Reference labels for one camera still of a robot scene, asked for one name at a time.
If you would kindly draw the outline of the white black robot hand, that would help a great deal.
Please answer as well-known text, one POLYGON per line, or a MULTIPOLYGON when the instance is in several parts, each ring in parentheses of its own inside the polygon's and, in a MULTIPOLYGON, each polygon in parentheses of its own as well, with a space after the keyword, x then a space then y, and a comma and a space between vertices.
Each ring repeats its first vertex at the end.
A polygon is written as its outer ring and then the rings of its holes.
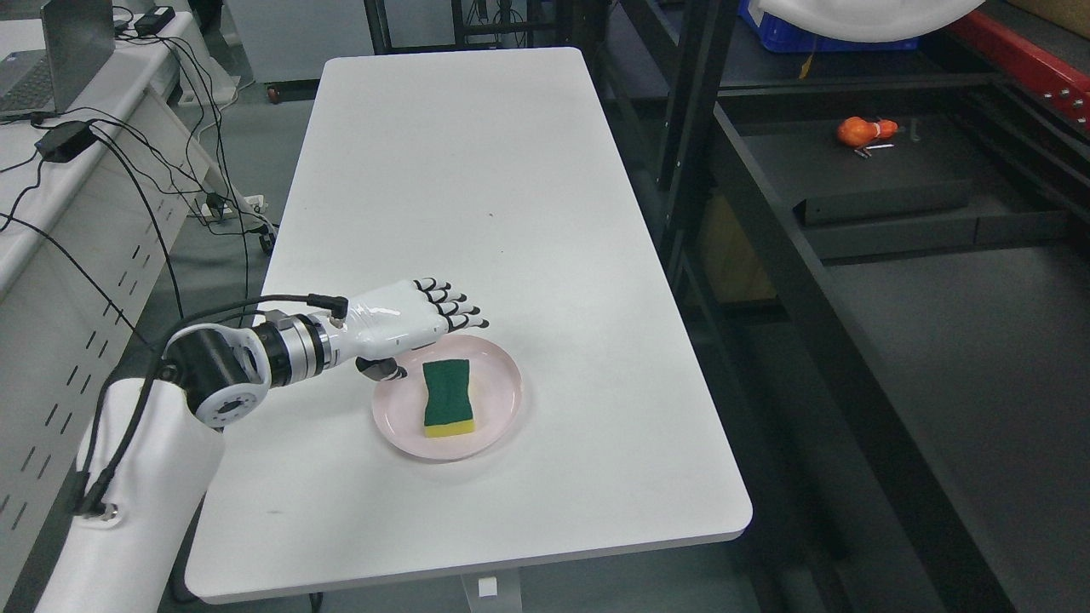
POLYGON ((433 277, 387 286, 349 299, 344 317, 314 315, 330 342, 328 366, 353 358, 373 381, 405 377, 396 357, 432 345, 451 330, 486 329, 479 306, 451 284, 433 277))

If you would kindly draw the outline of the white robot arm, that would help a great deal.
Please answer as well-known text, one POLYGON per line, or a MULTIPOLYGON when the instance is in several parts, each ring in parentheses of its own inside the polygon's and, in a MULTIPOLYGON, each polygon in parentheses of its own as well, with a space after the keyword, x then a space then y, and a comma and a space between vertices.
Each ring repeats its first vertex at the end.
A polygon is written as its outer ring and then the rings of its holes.
POLYGON ((170 338, 174 374, 112 384, 84 447, 92 508, 72 520, 39 612, 156 610, 221 464, 221 429, 270 388, 322 373, 332 356, 320 315, 252 329, 198 324, 170 338))

